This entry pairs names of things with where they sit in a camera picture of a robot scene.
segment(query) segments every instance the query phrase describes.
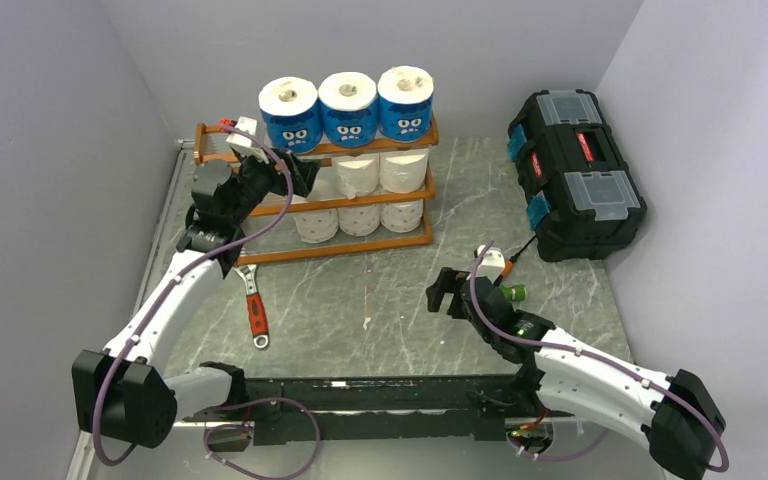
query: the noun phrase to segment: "cartoon face print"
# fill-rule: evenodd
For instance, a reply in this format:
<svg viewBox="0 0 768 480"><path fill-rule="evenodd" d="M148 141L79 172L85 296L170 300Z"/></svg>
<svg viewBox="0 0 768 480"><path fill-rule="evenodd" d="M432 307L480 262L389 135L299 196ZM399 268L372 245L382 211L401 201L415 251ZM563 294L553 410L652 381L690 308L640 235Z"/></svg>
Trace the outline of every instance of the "cartoon face print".
<svg viewBox="0 0 768 480"><path fill-rule="evenodd" d="M289 147L307 143L307 129L305 128L295 132L284 131L281 135L287 140L287 146Z"/></svg>
<svg viewBox="0 0 768 480"><path fill-rule="evenodd" d="M317 138L319 133L316 128L311 128L310 123L314 117L315 114L312 111L307 111L294 117L273 116L269 118L269 123L280 127L280 137L273 138L272 141L275 142L276 146L290 148L294 151L310 150L305 146L313 147L319 143L319 138Z"/></svg>
<svg viewBox="0 0 768 480"><path fill-rule="evenodd" d="M390 105L387 111L393 112L395 115L387 115L389 118L382 127L382 132L399 141L418 139L428 131L428 122L431 116L430 105L430 99L411 105L395 103Z"/></svg>
<svg viewBox="0 0 768 480"><path fill-rule="evenodd" d="M332 138L332 141L339 141L343 146L361 146L369 143L375 136L376 121L368 108L353 112L331 110L328 117L337 123L334 127L337 136Z"/></svg>
<svg viewBox="0 0 768 480"><path fill-rule="evenodd" d="M337 125L337 133L340 134L340 140L356 140L360 138L363 127L360 125Z"/></svg>
<svg viewBox="0 0 768 480"><path fill-rule="evenodd" d="M402 118L396 124L401 129L401 134L404 135L406 133L411 132L418 132L419 126L422 125L422 119L421 118Z"/></svg>

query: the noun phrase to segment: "wooden shelf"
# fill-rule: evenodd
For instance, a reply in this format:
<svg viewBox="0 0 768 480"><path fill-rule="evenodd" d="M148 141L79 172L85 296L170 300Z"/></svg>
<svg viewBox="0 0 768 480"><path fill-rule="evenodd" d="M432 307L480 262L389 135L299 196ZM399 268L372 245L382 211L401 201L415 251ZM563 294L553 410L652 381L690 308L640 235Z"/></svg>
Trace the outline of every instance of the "wooden shelf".
<svg viewBox="0 0 768 480"><path fill-rule="evenodd" d="M196 165L209 160L224 160L230 164L238 164L237 157L225 143L227 134L219 128L219 125L207 126L203 123L196 127L195 144L193 145L193 160ZM297 155L304 159L305 157L319 157L309 159L309 161L319 161L323 167L331 166L331 159L328 157L349 155L356 156L364 153L379 153L413 150L437 145L440 141L440 132L437 128L437 119L431 116L431 129L429 132L412 143L399 143L389 138L376 138L371 143L359 148L345 148L332 143L323 143L317 146L313 151L303 155ZM332 255L342 255L347 253L372 252L376 250L386 250L390 248L415 247L419 245L428 245L433 240L431 233L431 220L428 215L428 200L434 198L437 194L437 188L434 185L434 178L431 175L429 166L425 172L424 188L410 193L381 193L376 195L367 195L356 198L335 198L320 201L306 201L294 203L288 210L289 213L310 212L315 210L328 210L332 208L356 207L360 205L373 205L378 203L401 203L416 200L423 201L423 213L420 221L422 233L420 235L411 235L412 232L400 235L398 238L367 241L365 238L358 238L357 243L330 245L320 247L303 248L285 252L259 253L240 257L237 265L286 262L291 260L302 260L307 258L327 257ZM273 202L261 204L250 214L252 217L262 217L268 215L277 215L281 211L283 202Z"/></svg>

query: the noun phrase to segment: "white toilet paper roll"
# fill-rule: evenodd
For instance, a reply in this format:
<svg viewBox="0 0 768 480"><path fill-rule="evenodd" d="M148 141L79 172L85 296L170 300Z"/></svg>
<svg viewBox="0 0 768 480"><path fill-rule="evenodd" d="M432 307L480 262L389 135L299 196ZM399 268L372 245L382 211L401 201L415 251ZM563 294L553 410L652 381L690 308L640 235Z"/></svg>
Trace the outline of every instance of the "white toilet paper roll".
<svg viewBox="0 0 768 480"><path fill-rule="evenodd" d="M381 225L397 233L410 232L422 220L422 200L388 203L381 209Z"/></svg>
<svg viewBox="0 0 768 480"><path fill-rule="evenodd" d="M378 93L388 102L417 104L434 94L434 79L418 67L393 67L378 80Z"/></svg>
<svg viewBox="0 0 768 480"><path fill-rule="evenodd" d="M422 186L428 168L428 149L381 154L381 186L394 193L413 192Z"/></svg>
<svg viewBox="0 0 768 480"><path fill-rule="evenodd" d="M340 230L355 237L364 237L374 232L381 223L381 205L345 207L337 212Z"/></svg>
<svg viewBox="0 0 768 480"><path fill-rule="evenodd" d="M336 187L348 198L369 195L378 186L378 154L334 157L331 165L337 173Z"/></svg>
<svg viewBox="0 0 768 480"><path fill-rule="evenodd" d="M292 117L316 104L316 85L303 78L281 77L266 84L257 96L260 109L269 115Z"/></svg>
<svg viewBox="0 0 768 480"><path fill-rule="evenodd" d="M317 210L314 212L296 213L293 215L302 241L305 243L320 243L330 240L337 234L339 220L337 210Z"/></svg>

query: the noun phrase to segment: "marble surface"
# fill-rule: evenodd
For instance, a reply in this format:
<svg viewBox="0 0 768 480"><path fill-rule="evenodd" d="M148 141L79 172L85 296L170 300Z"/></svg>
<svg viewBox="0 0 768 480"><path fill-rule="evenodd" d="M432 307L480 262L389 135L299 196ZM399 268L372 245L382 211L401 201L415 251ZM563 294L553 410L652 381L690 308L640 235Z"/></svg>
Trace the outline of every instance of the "marble surface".
<svg viewBox="0 0 768 480"><path fill-rule="evenodd" d="M424 294L441 267L467 269L481 243L495 240L507 256L531 237L505 142L444 139L429 162L437 182L437 197L429 202L433 244L261 266L257 281L272 342L264 351L252 344L243 281L230 274L185 328L166 375L207 360L243 367L249 377L515 372L517 367L493 352L467 321L445 315L448 299L443 311L429 313ZM190 204L191 172L192 166L185 166L178 212L160 249L164 267ZM256 225L244 228L253 231ZM375 234L386 235L383 230ZM297 238L293 220L286 218L258 249ZM518 308L631 359L601 262L545 263L532 245L505 281L516 283L528 289Z"/></svg>

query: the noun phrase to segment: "purple cable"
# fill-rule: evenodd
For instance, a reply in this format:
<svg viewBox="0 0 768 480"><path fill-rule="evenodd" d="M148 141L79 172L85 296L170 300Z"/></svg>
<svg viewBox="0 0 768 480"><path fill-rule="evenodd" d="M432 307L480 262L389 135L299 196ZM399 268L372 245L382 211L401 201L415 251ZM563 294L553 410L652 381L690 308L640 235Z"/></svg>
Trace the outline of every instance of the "purple cable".
<svg viewBox="0 0 768 480"><path fill-rule="evenodd" d="M281 208L281 211L278 212L278 215L275 217L275 219L269 222L268 225L266 225L265 227L261 228L257 232L245 238L241 238L240 240L231 242L227 245L223 245L215 250L211 250L210 252L205 253L204 255L190 262L189 265L182 268L181 271L178 272L178 275L176 277L185 278L187 274L190 273L194 268L206 262L207 260L210 260L216 257L217 255L225 253L228 250L233 250L237 247L240 247L246 242L250 240L254 240L260 237L261 235L263 235L264 233L268 232L275 225L277 225L279 221L281 221L281 218L284 217L284 215L287 213L287 210L290 208L290 205L293 203L293 179L290 176L290 170L287 168L287 165L284 163L284 160L282 160L281 157L279 157L265 143L261 142L260 140L253 137L252 135L249 135L248 133L236 127L232 127L230 125L221 124L220 127L225 131L237 133L239 135L242 135L248 138L249 140L254 142L255 145L257 145L264 152L266 152L266 154L269 155L269 157L279 167L281 167L281 173L284 174L284 179L287 181L287 201L284 203L284 206ZM157 299L154 301L154 303L152 303L151 307L149 307L148 312L146 312L146 316L143 318L142 322L140 322L140 324L137 325L137 328L134 329L133 336L139 337L143 333L143 330L145 330L149 322L151 322L152 318L154 318L154 316L157 314L157 311L160 310L160 306L163 305L163 302L166 301L166 299L169 297L169 294L172 293L172 290L175 288L176 285L178 285L178 283L173 278L172 280L169 280L169 282L166 284L165 287L163 287L163 290L160 291L160 294L157 296ZM125 450L125 453L123 453L122 456L120 456L119 458L110 458L104 452L104 447L101 445L101 413L104 408L104 400L107 397L107 391L110 389L110 384L113 382L113 376L116 374L116 371L119 369L119 366L122 364L122 361L131 351L134 345L135 345L134 341L129 338L125 342L125 346L122 348L122 351L119 352L119 355L117 355L116 358L113 360L113 363L110 365L110 369L108 369L107 371L107 375L104 376L104 380L102 380L101 382L101 388L99 388L98 396L95 399L95 407L93 408L93 423L92 423L93 448L95 448L95 453L98 456L98 459L101 461L101 463L109 467L113 467L122 463L126 458L128 458L128 455L130 455L131 452L133 452L134 448L136 447L135 444L131 444L131 446L129 446L128 449Z"/></svg>
<svg viewBox="0 0 768 480"><path fill-rule="evenodd" d="M475 263L472 265L472 269L470 270L470 276L469 276L469 296L472 300L472 305L475 308L475 313L478 314L478 317L481 319L482 322L484 322L484 325L487 326L487 328L490 329L493 333L496 335L499 335L500 337L510 340L514 343L518 343L520 345L526 345L529 347L545 347L545 348L554 348L557 350L564 350L567 352L576 353L576 349L573 347L570 347L569 345L563 345L560 343L552 343L552 342L540 342L537 340L527 340L524 338L515 337L513 335L509 335L501 330L499 330L498 327L493 325L490 320L487 319L487 316L484 315L484 312L481 310L481 306L478 304L478 296L475 293L475 277L478 273L478 265L481 264L481 260L484 258L484 255L487 253L487 251L490 249L490 247L493 246L493 241L491 240L487 245L484 246L484 249L481 250L481 253L478 255L478 257L475 259ZM619 370L620 372L628 375L631 377L635 382L639 382L643 380L643 376L626 368L625 366L617 363L616 361L603 357L602 355L599 355L598 353L593 353L589 350L582 350L581 355L584 355L585 357L592 358L594 360L598 360L604 364L607 364L611 367L614 367L615 369ZM697 420L699 420L699 423L702 424L703 427L705 427L705 430L708 431L708 434L711 435L711 438L714 440L714 444L717 446L717 451L720 452L720 461L722 462L719 466L714 465L707 465L706 468L712 472L722 473L728 470L729 468L729 460L728 460L728 453L726 452L726 446L723 444L723 440L720 438L720 435L717 433L717 430L714 429L714 426L711 425L711 422L708 421L707 418L705 418L702 413L699 412L699 410L696 410L696 408L693 407L693 405L687 403L683 398L679 397L678 395L674 394L673 392L667 390L666 388L652 382L649 384L649 388L654 389L656 392L664 395L665 397L669 398L670 400L676 402L677 404L681 405L682 408L690 412L691 415L696 417Z"/></svg>
<svg viewBox="0 0 768 480"><path fill-rule="evenodd" d="M596 447L598 447L602 442L604 442L605 439L608 438L608 435L610 435L610 433L611 431L606 428L605 431L599 434L596 440L593 440L593 443L591 443L590 446L588 446L587 448L585 448L584 450L578 453L573 453L571 455L563 455L563 456L538 455L536 453L531 453L527 450L523 450L523 453L527 453L531 455L531 458L533 460L538 460L541 462L569 462L571 460L578 460L579 458L584 457L585 455L589 454L593 450L596 450ZM514 447L514 450L516 450L517 453L519 453L520 447L516 445L513 442L513 440L510 439L510 437L508 437L508 443L512 447Z"/></svg>
<svg viewBox="0 0 768 480"><path fill-rule="evenodd" d="M295 400L291 400L289 398L280 398L280 397L261 398L260 400L254 400L254 401L251 401L251 402L241 403L239 405L231 405L231 406L226 406L226 407L215 407L215 408L212 408L211 410L213 410L213 411L239 410L241 408L252 407L254 405L260 405L261 403L268 403L268 402L289 403L290 405L293 405L294 407L297 407L299 410L301 410L302 413L304 413L305 415L308 416L308 418L310 418L311 423L313 423L313 432L314 432L314 437L316 439L316 443L314 443L314 445L313 445L313 453L310 455L310 458L307 460L307 462L304 465L302 465L301 468L299 468L295 472L293 472L293 473L291 473L289 475L283 476L283 477L265 477L263 475L260 475L260 474L254 473L252 471L246 470L245 468L237 465L236 463L228 461L228 460L220 457L219 455L214 453L213 450L210 449L210 446L208 444L208 440L210 440L210 435L212 435L214 432L216 432L218 430L228 430L228 429L231 429L231 428L233 428L233 429L240 428L240 425L235 425L235 424L231 424L231 423L225 423L225 424L222 424L222 425L218 425L216 427L211 428L207 432L205 432L205 434L204 434L204 451L207 452L207 455L210 458L216 460L217 462L221 463L222 465L225 465L226 467L232 468L232 469L242 473L243 475L248 475L249 477L256 478L257 480L291 480L291 479L296 478L299 475L303 474L304 472L306 472L311 467L311 465L313 465L313 461L316 460L316 457L319 455L320 450L322 450L322 434L319 431L319 424L316 423L316 418L313 416L312 413L310 413L310 410L306 409L304 407L304 405L302 405L301 403L299 403L299 402L297 402Z"/></svg>

